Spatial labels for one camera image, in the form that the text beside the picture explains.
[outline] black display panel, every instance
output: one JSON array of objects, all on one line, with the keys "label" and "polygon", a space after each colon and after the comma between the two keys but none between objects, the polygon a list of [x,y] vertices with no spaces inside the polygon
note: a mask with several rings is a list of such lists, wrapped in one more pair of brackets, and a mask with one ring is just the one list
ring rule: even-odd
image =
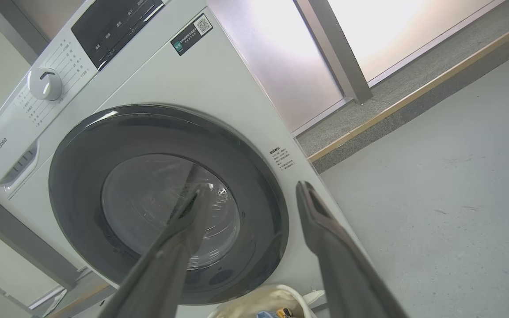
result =
[{"label": "black display panel", "polygon": [[163,7],[162,0],[95,0],[71,30],[100,71]]}]

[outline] door glass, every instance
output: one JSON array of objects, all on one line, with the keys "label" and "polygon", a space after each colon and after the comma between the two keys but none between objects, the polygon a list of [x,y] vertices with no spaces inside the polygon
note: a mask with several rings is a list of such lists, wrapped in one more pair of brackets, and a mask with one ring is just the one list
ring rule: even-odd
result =
[{"label": "door glass", "polygon": [[115,167],[105,179],[102,205],[113,232],[143,255],[166,228],[172,211],[182,201],[182,190],[205,183],[216,191],[204,239],[188,269],[211,266],[231,249],[239,233],[240,216],[235,200],[215,175],[195,163],[173,155],[141,155]]}]

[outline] qr code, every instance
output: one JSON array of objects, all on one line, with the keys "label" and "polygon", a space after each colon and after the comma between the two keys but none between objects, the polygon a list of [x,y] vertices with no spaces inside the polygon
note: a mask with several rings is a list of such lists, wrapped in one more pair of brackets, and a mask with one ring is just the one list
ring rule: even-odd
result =
[{"label": "qr code", "polygon": [[202,15],[196,22],[194,22],[194,26],[196,26],[196,29],[198,29],[198,32],[200,32],[200,35],[204,35],[206,32],[212,29],[212,25],[208,21],[208,18],[206,16]]}]

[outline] control panel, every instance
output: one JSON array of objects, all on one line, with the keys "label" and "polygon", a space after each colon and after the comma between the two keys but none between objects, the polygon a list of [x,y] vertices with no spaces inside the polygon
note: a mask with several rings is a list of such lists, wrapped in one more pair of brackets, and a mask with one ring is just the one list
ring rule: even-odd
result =
[{"label": "control panel", "polygon": [[57,34],[0,111],[0,186],[12,194],[34,169],[33,141],[97,74],[71,30]]},{"label": "control panel", "polygon": [[12,101],[31,125],[41,129],[97,74],[72,33],[67,32],[58,42],[52,41],[45,52],[49,49],[40,66],[30,69],[26,83]]},{"label": "control panel", "polygon": [[85,3],[50,42],[0,109],[0,188],[8,198],[37,166],[41,133],[166,2]]},{"label": "control panel", "polygon": [[96,0],[71,30],[101,70],[163,7],[162,0]]}]

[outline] washing machine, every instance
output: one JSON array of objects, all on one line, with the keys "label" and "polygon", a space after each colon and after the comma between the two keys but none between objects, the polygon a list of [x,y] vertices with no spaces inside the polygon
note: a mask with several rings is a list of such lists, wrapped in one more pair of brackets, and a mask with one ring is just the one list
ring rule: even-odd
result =
[{"label": "washing machine", "polygon": [[178,316],[206,316],[261,284],[323,288],[298,181],[356,240],[204,0],[84,2],[0,109],[2,197],[113,286],[183,191],[216,193]]}]

